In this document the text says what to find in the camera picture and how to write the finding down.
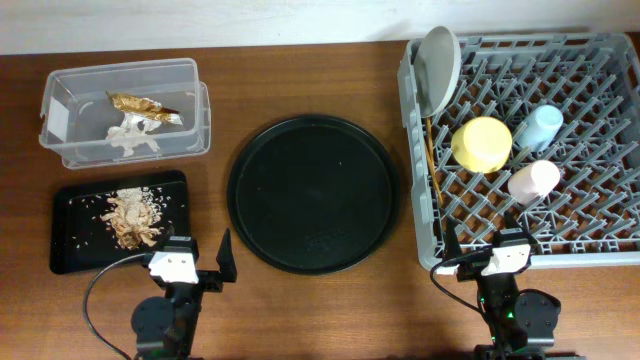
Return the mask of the light blue cup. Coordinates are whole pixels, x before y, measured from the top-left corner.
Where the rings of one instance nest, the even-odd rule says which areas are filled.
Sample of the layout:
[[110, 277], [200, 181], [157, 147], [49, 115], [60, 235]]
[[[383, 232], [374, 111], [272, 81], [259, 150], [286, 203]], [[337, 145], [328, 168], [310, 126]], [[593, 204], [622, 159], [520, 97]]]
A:
[[515, 140], [521, 148], [541, 152], [549, 147], [564, 123], [562, 112], [552, 105], [541, 105], [524, 120], [526, 128]]

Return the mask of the grey dishwasher rack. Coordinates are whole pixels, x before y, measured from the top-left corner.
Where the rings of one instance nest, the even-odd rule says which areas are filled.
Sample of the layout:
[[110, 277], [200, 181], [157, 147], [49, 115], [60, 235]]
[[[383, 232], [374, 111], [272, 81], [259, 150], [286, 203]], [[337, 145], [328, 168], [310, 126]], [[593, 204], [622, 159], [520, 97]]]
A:
[[[464, 36], [461, 73], [448, 106], [421, 116], [411, 40], [398, 70], [402, 122], [412, 165], [411, 201], [419, 263], [441, 261], [444, 223], [457, 221], [465, 251], [487, 245], [510, 211], [535, 238], [537, 269], [635, 265], [639, 261], [639, 58], [622, 33]], [[506, 165], [472, 173], [451, 140], [466, 122], [491, 116], [514, 137], [537, 107], [564, 123], [541, 152], [514, 146]], [[560, 170], [545, 197], [519, 204], [507, 188], [518, 170], [548, 160]]]

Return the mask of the pink cup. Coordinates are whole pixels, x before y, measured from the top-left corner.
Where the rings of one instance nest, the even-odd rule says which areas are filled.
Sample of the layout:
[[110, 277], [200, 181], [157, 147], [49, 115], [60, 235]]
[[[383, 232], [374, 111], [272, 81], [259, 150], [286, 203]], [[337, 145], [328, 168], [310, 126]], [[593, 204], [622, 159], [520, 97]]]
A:
[[522, 205], [545, 197], [559, 183], [559, 168], [548, 160], [538, 160], [513, 174], [507, 184], [509, 194]]

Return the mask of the nut shells and rice scraps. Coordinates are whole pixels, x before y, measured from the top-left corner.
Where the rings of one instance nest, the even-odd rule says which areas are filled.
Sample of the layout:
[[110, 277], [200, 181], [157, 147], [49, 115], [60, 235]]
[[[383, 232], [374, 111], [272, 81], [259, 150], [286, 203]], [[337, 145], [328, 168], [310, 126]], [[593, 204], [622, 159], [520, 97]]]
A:
[[132, 252], [154, 247], [165, 235], [166, 203], [149, 187], [89, 194], [69, 204], [69, 237], [77, 249]]

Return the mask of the white tissue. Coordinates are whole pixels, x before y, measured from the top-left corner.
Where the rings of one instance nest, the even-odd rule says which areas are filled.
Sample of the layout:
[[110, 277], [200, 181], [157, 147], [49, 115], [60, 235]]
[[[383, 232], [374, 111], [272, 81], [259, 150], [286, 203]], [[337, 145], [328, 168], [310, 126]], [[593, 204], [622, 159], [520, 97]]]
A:
[[144, 144], [153, 152], [157, 152], [159, 146], [150, 137], [149, 132], [161, 125], [161, 122], [152, 121], [131, 113], [124, 113], [122, 123], [119, 126], [111, 126], [107, 130], [106, 140], [113, 147], [122, 147], [124, 149], [124, 157], [133, 156], [135, 148]]

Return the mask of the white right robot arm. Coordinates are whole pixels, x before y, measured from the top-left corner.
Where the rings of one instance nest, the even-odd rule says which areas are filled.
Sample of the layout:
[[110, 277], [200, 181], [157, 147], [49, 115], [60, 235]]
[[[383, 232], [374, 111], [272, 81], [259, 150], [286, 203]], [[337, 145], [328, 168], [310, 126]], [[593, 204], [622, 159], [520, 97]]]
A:
[[[475, 359], [578, 359], [575, 353], [550, 353], [561, 313], [556, 297], [537, 289], [521, 290], [516, 276], [531, 265], [535, 239], [509, 213], [506, 226], [493, 234], [492, 243], [465, 253], [456, 233], [457, 222], [448, 218], [444, 230], [444, 255], [430, 270], [430, 280], [442, 293], [478, 313], [491, 334], [490, 345], [477, 345]], [[436, 280], [442, 267], [452, 268], [459, 282], [477, 285], [471, 304]]]

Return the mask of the gold coffee sachet wrapper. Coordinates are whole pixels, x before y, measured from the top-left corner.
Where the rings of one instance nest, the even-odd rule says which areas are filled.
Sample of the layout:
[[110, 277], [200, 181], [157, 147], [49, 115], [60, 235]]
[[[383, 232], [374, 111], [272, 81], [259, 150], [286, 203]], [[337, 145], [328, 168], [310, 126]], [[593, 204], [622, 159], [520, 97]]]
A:
[[149, 98], [136, 97], [124, 93], [106, 93], [112, 105], [119, 111], [131, 113], [146, 119], [173, 125], [182, 125], [182, 117], [177, 110], [164, 107]]

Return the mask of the clear plastic waste bin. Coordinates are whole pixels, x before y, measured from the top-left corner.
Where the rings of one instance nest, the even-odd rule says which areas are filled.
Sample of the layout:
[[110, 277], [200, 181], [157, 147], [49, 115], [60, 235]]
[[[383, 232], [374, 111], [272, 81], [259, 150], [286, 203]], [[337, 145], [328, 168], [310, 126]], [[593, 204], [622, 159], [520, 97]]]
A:
[[190, 58], [52, 72], [41, 106], [41, 146], [80, 169], [209, 151], [208, 89]]

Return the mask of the black rectangular tray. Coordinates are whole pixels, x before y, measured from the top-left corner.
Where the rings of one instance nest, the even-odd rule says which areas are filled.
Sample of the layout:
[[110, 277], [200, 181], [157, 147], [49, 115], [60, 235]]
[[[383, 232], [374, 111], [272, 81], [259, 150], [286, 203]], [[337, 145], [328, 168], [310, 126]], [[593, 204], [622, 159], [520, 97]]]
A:
[[[139, 189], [158, 213], [152, 226], [160, 233], [152, 237], [153, 245], [121, 245], [113, 226], [102, 219], [115, 209], [109, 200], [128, 189]], [[54, 196], [49, 268], [57, 275], [102, 268], [153, 251], [169, 235], [190, 233], [187, 179], [181, 171], [69, 186]]]

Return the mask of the yellow bowl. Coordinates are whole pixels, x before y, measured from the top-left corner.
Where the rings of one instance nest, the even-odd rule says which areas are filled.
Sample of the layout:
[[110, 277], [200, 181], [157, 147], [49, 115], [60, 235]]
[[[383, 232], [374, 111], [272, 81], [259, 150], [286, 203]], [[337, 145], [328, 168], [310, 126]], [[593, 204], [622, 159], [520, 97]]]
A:
[[453, 135], [454, 159], [474, 173], [493, 173], [507, 162], [513, 137], [508, 127], [493, 117], [476, 117]]

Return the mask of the white label on bin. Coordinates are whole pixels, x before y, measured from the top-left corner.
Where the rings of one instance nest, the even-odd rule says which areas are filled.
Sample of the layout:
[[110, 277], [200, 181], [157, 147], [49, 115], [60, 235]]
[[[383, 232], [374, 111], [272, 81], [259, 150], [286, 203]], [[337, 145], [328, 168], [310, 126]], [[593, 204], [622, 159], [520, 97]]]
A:
[[46, 118], [47, 131], [62, 142], [65, 142], [67, 138], [69, 110], [58, 100], [51, 98]]

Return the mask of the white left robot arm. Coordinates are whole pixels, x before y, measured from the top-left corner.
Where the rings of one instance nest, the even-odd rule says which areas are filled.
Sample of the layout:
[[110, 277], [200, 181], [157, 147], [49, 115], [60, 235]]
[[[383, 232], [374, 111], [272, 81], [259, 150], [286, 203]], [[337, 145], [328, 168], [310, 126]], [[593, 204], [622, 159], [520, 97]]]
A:
[[137, 359], [189, 359], [195, 338], [203, 295], [220, 293], [226, 283], [237, 281], [231, 234], [226, 230], [216, 256], [217, 270], [198, 270], [197, 241], [193, 237], [170, 236], [153, 252], [120, 259], [101, 270], [90, 281], [82, 302], [82, 314], [90, 332], [104, 345], [127, 359], [129, 355], [104, 338], [93, 325], [88, 303], [97, 281], [108, 271], [127, 263], [139, 263], [165, 291], [149, 297], [133, 310], [130, 319], [136, 335]]

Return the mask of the round black serving tray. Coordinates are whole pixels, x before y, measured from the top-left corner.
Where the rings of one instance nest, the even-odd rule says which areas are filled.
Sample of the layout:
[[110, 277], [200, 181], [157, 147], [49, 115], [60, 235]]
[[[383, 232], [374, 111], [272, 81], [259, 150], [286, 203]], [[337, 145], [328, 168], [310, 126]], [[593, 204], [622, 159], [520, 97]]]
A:
[[227, 206], [244, 245], [294, 274], [348, 269], [391, 235], [398, 172], [382, 143], [345, 119], [305, 114], [258, 133], [229, 174]]

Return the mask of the grey plate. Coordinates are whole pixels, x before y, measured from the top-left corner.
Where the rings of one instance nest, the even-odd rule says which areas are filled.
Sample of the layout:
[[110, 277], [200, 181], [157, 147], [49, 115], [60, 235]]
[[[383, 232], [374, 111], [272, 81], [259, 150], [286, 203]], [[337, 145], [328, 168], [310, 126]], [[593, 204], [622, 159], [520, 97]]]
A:
[[423, 118], [442, 111], [452, 99], [461, 69], [461, 48], [447, 27], [433, 28], [414, 59], [418, 103]]

